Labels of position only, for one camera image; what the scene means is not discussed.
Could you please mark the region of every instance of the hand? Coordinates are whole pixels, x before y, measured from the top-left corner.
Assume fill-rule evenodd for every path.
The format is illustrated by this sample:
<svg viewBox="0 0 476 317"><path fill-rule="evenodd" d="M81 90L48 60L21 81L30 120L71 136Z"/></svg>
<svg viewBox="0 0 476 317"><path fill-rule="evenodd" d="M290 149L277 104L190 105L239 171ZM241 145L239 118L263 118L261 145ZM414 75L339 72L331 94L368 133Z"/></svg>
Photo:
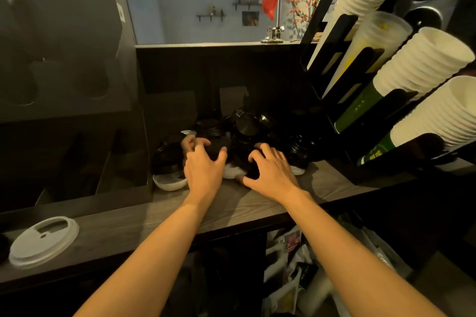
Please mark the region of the hand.
<svg viewBox="0 0 476 317"><path fill-rule="evenodd" d="M210 141L204 138L191 138L187 136L182 141L182 148L186 152L185 177L188 179L190 194L195 197L208 197L213 199L217 194L223 178L223 169L227 160L227 148L223 147L218 154L216 161L212 161L205 145L210 145Z"/></svg>
<svg viewBox="0 0 476 317"><path fill-rule="evenodd" d="M263 157L258 150L254 150L248 156L249 161L254 160L258 164L259 178L253 180L238 176L237 179L263 196L283 204L286 196L299 189L296 177L283 152L271 148L266 143L258 143L255 147L265 155Z"/></svg>

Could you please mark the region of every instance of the wooden shelf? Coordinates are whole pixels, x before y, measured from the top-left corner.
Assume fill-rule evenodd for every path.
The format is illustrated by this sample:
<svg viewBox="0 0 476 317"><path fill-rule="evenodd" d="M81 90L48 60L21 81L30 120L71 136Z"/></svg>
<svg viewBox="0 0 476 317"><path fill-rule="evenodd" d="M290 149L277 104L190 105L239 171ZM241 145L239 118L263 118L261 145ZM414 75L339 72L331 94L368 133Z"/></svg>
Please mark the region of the wooden shelf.
<svg viewBox="0 0 476 317"><path fill-rule="evenodd" d="M210 18L210 21L212 21L212 18L221 18L221 21L223 21L223 18L226 15L210 15L210 14L197 14L197 18L199 19L199 22L202 21L202 18Z"/></svg>
<svg viewBox="0 0 476 317"><path fill-rule="evenodd" d="M234 2L233 5L235 6L235 10L238 10L238 5L247 5L247 6L248 6L248 10L249 10L249 8L250 8L252 5L262 6L263 4L261 4L261 3L259 3L259 2Z"/></svg>

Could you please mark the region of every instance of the flower arrangement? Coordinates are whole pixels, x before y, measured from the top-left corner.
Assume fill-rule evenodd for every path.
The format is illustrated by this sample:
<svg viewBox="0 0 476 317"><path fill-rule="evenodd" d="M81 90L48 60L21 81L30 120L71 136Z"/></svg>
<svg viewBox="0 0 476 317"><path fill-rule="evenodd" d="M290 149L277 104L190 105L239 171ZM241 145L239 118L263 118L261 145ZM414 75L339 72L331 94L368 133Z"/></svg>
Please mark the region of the flower arrangement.
<svg viewBox="0 0 476 317"><path fill-rule="evenodd" d="M291 4L291 17L287 19L288 29L292 31L289 36L294 39L301 39L306 31L307 24L311 20L312 13L318 6L319 0L285 0Z"/></svg>

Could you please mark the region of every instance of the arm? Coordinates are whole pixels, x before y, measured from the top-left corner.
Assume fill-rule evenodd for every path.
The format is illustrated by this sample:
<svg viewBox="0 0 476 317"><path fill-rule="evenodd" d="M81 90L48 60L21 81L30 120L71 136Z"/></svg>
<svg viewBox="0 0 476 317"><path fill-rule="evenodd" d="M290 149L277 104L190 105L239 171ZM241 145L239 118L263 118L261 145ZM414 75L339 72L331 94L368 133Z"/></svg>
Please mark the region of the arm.
<svg viewBox="0 0 476 317"><path fill-rule="evenodd" d="M193 237L221 184L226 148L213 162L203 143L210 142L189 136L182 143L187 152L184 171L190 187L183 204L140 244L75 317L160 315Z"/></svg>
<svg viewBox="0 0 476 317"><path fill-rule="evenodd" d="M253 151L249 158L258 164L259 178L240 179L286 208L306 235L350 314L354 317L444 316L299 188L282 152L264 143L257 147L265 157Z"/></svg>

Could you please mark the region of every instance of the green paper cup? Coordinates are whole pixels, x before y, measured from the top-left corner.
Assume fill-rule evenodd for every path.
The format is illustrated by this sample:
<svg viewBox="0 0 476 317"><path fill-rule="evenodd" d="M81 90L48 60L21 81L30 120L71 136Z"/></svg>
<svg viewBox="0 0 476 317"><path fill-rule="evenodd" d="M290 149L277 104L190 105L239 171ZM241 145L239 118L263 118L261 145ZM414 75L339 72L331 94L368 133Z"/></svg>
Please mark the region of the green paper cup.
<svg viewBox="0 0 476 317"><path fill-rule="evenodd" d="M380 157L385 152L391 151L395 148L395 145L390 138L390 133L384 136L384 138L379 141L379 143L373 147L373 149L368 152L365 156L363 156L357 163L357 165L361 166L362 164L367 163L369 160L375 159Z"/></svg>
<svg viewBox="0 0 476 317"><path fill-rule="evenodd" d="M337 122L334 123L337 133L342 133L345 128L355 122L383 97L383 95L377 92L373 81L371 81L358 97L354 99L347 110L342 113Z"/></svg>

